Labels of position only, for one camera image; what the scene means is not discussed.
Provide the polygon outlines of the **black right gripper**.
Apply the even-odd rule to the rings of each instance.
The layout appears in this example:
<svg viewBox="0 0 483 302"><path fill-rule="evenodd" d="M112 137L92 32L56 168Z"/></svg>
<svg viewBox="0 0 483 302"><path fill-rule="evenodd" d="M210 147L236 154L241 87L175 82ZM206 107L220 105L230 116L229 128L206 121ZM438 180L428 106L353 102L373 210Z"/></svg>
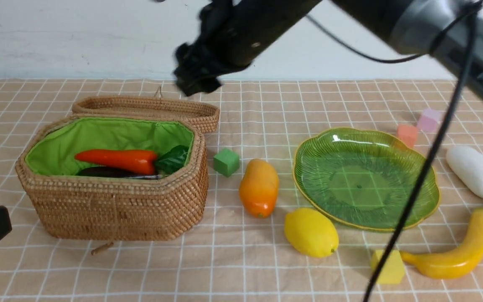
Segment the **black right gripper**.
<svg viewBox="0 0 483 302"><path fill-rule="evenodd" d="M221 29L230 37L236 31L227 25L234 13L231 0L212 0L199 12L200 33L192 44L181 44L174 52L178 63L173 71L177 88L186 96L212 93L222 86L220 76L243 71L249 63L238 65L227 60L227 51L213 45Z"/></svg>

